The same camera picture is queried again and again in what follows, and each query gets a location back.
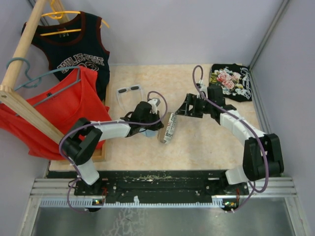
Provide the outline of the light blue cleaning cloth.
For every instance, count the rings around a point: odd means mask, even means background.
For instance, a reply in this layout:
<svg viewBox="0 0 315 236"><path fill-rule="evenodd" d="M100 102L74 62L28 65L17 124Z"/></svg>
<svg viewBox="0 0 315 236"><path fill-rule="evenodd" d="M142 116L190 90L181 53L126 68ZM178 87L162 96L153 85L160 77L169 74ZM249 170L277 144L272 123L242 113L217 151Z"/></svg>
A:
<svg viewBox="0 0 315 236"><path fill-rule="evenodd" d="M158 134L158 131L145 130L144 135L148 138L155 137Z"/></svg>

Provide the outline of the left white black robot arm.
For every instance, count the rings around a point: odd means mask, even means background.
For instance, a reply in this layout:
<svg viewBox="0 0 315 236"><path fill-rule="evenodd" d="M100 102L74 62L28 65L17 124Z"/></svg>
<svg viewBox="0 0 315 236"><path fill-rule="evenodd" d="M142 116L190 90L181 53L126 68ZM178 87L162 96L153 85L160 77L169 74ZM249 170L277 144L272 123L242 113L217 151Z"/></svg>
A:
<svg viewBox="0 0 315 236"><path fill-rule="evenodd" d="M59 152L85 182L85 190L92 195L102 191L99 172L95 169L92 155L101 141L132 137L146 131L156 132L164 127L159 117L160 100L141 101L133 112L114 121L89 121L80 118L59 143Z"/></svg>

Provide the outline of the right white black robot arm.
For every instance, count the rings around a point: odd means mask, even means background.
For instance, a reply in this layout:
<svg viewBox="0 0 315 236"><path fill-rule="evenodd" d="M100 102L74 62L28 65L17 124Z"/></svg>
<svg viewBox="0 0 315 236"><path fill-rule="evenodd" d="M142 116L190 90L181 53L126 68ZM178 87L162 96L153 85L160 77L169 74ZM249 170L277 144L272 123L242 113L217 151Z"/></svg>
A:
<svg viewBox="0 0 315 236"><path fill-rule="evenodd" d="M284 162L280 139L276 134L266 134L241 117L233 105L227 105L220 86L207 87L207 98L188 93L177 115L202 118L208 114L219 125L225 127L244 147L241 166L227 170L225 179L220 182L224 194L232 194L237 184L256 181L284 172Z"/></svg>

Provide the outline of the newspaper print glasses case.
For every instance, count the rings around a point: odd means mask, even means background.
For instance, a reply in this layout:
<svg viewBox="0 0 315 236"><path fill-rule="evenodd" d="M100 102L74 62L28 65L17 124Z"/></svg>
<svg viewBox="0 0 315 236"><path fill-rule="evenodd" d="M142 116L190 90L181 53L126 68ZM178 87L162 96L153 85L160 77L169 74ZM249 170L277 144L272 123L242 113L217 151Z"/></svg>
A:
<svg viewBox="0 0 315 236"><path fill-rule="evenodd" d="M175 127L177 122L177 115L172 112L168 112L162 120L164 127L158 132L158 140L163 144L171 142L175 133Z"/></svg>

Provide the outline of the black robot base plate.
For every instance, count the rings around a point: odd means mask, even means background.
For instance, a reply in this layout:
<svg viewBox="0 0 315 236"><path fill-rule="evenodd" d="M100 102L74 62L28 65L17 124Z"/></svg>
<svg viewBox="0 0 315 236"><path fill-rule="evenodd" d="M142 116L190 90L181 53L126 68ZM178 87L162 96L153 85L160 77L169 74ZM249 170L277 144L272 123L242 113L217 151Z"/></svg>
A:
<svg viewBox="0 0 315 236"><path fill-rule="evenodd" d="M92 186L76 182L74 171L50 171L47 178L68 178L75 196L100 196L96 203L142 204L211 203L215 195L239 198L249 194L247 182L228 185L224 170L100 171Z"/></svg>

